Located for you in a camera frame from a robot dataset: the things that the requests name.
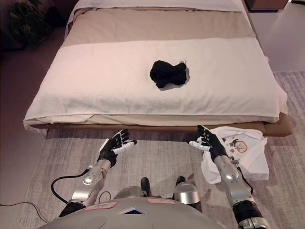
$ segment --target black cloth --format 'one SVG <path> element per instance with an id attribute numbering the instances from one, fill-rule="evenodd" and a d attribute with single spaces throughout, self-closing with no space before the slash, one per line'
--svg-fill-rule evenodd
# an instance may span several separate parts
<path id="1" fill-rule="evenodd" d="M 156 61 L 153 63 L 150 76 L 158 88 L 163 88 L 168 83 L 181 85 L 186 81 L 185 69 L 185 63 L 180 63 L 176 66 L 172 66 L 168 62 Z"/>

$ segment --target potted plant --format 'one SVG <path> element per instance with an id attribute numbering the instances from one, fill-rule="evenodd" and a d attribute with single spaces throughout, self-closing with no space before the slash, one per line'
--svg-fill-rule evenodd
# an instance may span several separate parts
<path id="1" fill-rule="evenodd" d="M 9 11 L 9 27 L 13 39 L 20 43 L 35 45 L 51 34 L 40 0 L 16 2 Z"/>

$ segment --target black cable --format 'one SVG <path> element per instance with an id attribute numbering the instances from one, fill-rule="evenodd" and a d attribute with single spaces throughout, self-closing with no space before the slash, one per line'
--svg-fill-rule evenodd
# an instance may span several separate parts
<path id="1" fill-rule="evenodd" d="M 64 177 L 59 177 L 56 178 L 55 180 L 53 180 L 52 184 L 51 184 L 51 191 L 54 194 L 54 196 L 56 196 L 58 199 L 60 199 L 62 202 L 64 202 L 65 204 L 68 203 L 68 201 L 66 201 L 64 198 L 62 198 L 60 195 L 57 194 L 57 192 L 54 190 L 54 184 L 56 181 L 61 180 L 61 179 L 66 179 L 66 178 L 77 178 L 77 177 L 81 177 L 83 175 L 85 175 L 87 172 L 89 171 L 89 169 L 86 169 L 85 171 L 83 171 L 82 174 L 76 175 L 76 176 L 64 176 Z"/>
<path id="2" fill-rule="evenodd" d="M 111 200 L 111 193 L 108 192 L 108 191 L 104 191 L 104 192 L 102 192 L 102 193 L 100 194 L 99 202 L 100 202 L 100 200 L 101 200 L 102 195 L 103 195 L 104 193 L 106 193 L 106 192 L 109 194 L 109 200 Z"/>
<path id="3" fill-rule="evenodd" d="M 44 216 L 43 216 L 43 215 L 41 214 L 41 212 L 39 211 L 38 207 L 37 207 L 35 204 L 31 203 L 31 202 L 20 202 L 20 203 L 17 203 L 17 204 L 0 204 L 0 206 L 11 207 L 11 206 L 15 206 L 15 205 L 18 205 L 18 204 L 31 204 L 31 205 L 35 208 L 35 210 L 36 210 L 37 215 L 39 216 L 39 218 L 40 218 L 43 222 L 48 223 L 48 221 L 44 218 Z"/>
<path id="4" fill-rule="evenodd" d="M 249 184 L 249 182 L 248 182 L 248 181 L 246 180 L 246 178 L 244 177 L 241 168 L 240 168 L 239 166 L 237 166 L 237 169 L 238 169 L 238 170 L 240 171 L 240 173 L 242 174 L 243 181 L 250 187 L 250 189 L 251 189 L 250 193 L 251 193 L 251 195 L 252 195 L 252 194 L 253 194 L 253 187 Z"/>

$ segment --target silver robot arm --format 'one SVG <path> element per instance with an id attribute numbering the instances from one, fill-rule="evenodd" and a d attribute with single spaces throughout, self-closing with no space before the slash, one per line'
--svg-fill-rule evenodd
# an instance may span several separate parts
<path id="1" fill-rule="evenodd" d="M 270 229 L 265 218 L 256 206 L 255 200 L 243 182 L 241 172 L 233 165 L 219 138 L 202 125 L 198 126 L 200 136 L 191 146 L 211 152 L 211 158 L 221 176 L 239 229 Z"/>
<path id="2" fill-rule="evenodd" d="M 108 170 L 116 164 L 117 155 L 127 151 L 137 143 L 136 140 L 128 141 L 128 139 L 128 131 L 121 130 L 112 138 L 104 141 L 96 164 L 89 167 L 89 171 L 83 175 L 82 181 L 59 217 L 95 204 L 99 192 L 104 187 Z"/>

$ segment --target bed frame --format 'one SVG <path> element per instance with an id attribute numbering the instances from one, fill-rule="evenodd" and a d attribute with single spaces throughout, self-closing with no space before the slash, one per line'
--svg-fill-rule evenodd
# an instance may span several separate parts
<path id="1" fill-rule="evenodd" d="M 245 11 L 247 13 L 248 19 L 250 21 L 251 27 L 256 35 L 259 42 L 257 33 L 255 31 L 254 25 L 249 16 L 249 11 L 245 5 L 245 2 L 241 0 Z M 279 121 L 276 123 L 267 122 L 250 122 L 250 123 L 235 123 L 227 125 L 207 125 L 209 129 L 213 129 L 219 126 L 231 126 L 242 129 L 255 129 L 260 130 L 265 136 L 287 136 L 292 134 L 292 129 L 289 124 L 288 116 L 286 114 L 280 113 Z M 70 123 L 55 123 L 55 124 L 38 124 L 32 125 L 34 128 L 38 129 L 72 129 L 72 130 L 119 130 L 128 128 L 129 130 L 139 130 L 139 131 L 183 131 L 183 132 L 194 132 L 197 131 L 196 126 L 145 126 L 145 125 L 107 125 L 107 124 L 70 124 Z"/>

